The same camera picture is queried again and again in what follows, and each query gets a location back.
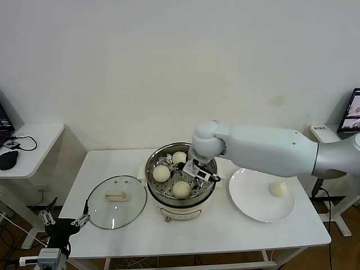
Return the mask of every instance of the glass lid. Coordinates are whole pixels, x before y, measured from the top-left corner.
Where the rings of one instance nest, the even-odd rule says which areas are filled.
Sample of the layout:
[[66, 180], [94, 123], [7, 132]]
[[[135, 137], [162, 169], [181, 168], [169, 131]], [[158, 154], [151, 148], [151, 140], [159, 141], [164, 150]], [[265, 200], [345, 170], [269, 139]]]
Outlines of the glass lid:
[[123, 227], [140, 215], [146, 198], [146, 189], [138, 179], [128, 175], [111, 177], [89, 195], [90, 221], [102, 229]]

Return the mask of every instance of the computer mouse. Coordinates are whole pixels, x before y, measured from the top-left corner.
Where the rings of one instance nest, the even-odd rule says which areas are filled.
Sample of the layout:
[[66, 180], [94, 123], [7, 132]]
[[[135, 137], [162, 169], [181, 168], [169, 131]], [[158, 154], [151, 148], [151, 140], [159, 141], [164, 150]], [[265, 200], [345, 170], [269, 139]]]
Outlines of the computer mouse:
[[14, 167], [18, 156], [19, 152], [16, 150], [0, 155], [0, 170], [9, 170]]

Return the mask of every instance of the floor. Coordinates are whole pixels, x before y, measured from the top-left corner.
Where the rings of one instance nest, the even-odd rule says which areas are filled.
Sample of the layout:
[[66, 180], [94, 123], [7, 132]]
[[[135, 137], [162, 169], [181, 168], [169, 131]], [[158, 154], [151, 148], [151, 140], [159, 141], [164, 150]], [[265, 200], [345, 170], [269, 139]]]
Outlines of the floor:
[[[321, 202], [316, 202], [315, 207], [319, 213], [324, 213], [326, 211], [325, 206]], [[339, 230], [336, 228], [335, 224], [332, 223], [331, 226], [331, 236], [332, 236], [332, 266], [333, 269], [339, 270], [359, 270], [360, 269], [360, 208], [351, 207], [344, 214], [343, 218], [345, 219], [347, 225], [349, 226], [352, 236], [343, 237]], [[13, 222], [22, 226], [24, 229], [29, 230], [30, 225], [24, 221], [18, 215], [14, 215], [11, 218]], [[20, 229], [14, 227], [8, 221], [2, 223], [3, 227], [0, 227], [0, 235], [3, 240], [5, 240], [9, 245], [12, 244], [11, 235], [6, 229], [8, 229], [14, 237], [14, 243], [18, 243], [23, 239], [25, 233]], [[21, 248], [22, 241], [17, 245], [17, 249]], [[33, 256], [37, 255], [41, 249], [39, 244], [36, 247], [33, 247], [31, 250], [15, 250], [12, 253], [8, 253], [10, 248], [3, 242], [0, 241], [0, 256], [2, 259], [0, 262], [0, 268], [4, 269], [5, 262], [6, 269], [18, 270], [26, 269], [30, 270], [32, 266], [19, 267], [13, 265], [12, 260], [18, 260], [21, 256]], [[273, 256], [276, 257], [280, 251], [275, 251]], [[129, 261], [137, 261], [143, 258], [129, 258]], [[193, 266], [202, 264], [223, 264], [223, 263], [239, 263], [239, 262], [254, 262], [256, 260], [261, 260], [262, 256], [260, 252], [250, 252], [250, 253], [230, 253], [230, 254], [211, 254], [211, 255], [188, 255], [188, 256], [164, 256], [159, 258], [160, 267], [172, 267], [172, 266]], [[94, 264], [98, 266], [99, 269], [103, 269], [105, 260], [97, 259], [93, 260]], [[113, 259], [111, 261], [111, 269], [125, 269], [128, 265], [126, 258]], [[157, 257], [148, 258], [139, 264], [135, 264], [132, 268], [149, 268], [156, 267], [158, 264]], [[67, 268], [69, 270], [76, 270], [75, 267], [68, 264]], [[316, 270], [329, 270], [329, 246], [321, 247], [312, 247], [302, 252], [300, 255], [295, 257], [293, 260], [289, 261], [282, 270], [305, 270], [305, 269], [316, 269]]]

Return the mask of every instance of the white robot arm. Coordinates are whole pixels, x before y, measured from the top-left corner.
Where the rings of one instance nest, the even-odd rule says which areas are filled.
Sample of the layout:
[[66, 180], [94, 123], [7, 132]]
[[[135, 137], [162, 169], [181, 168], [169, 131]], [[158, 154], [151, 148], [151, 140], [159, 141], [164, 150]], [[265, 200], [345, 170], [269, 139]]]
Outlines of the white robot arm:
[[216, 156], [243, 168], [280, 177], [360, 175], [360, 134], [319, 144], [291, 129], [229, 127], [209, 121], [196, 128], [183, 172], [197, 177], [197, 167]]

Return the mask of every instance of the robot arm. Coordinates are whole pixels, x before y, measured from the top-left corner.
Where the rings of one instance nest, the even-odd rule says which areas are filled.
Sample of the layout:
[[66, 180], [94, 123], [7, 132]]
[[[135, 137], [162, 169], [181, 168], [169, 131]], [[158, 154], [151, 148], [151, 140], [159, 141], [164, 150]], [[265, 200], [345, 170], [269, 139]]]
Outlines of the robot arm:
[[78, 233], [90, 220], [89, 207], [86, 201], [83, 214], [77, 219], [53, 219], [51, 211], [56, 200], [57, 198], [47, 207], [46, 211], [41, 212], [45, 231], [50, 237], [47, 246], [41, 249], [38, 256], [21, 257], [20, 266], [36, 264], [37, 266], [34, 269], [38, 270], [66, 270], [66, 260], [71, 252], [69, 238], [71, 235]]
[[249, 125], [229, 127], [210, 121], [196, 128], [183, 172], [195, 177], [196, 165], [219, 156], [235, 165], [280, 177], [320, 178], [359, 175], [360, 134], [343, 141], [319, 144], [291, 129]]

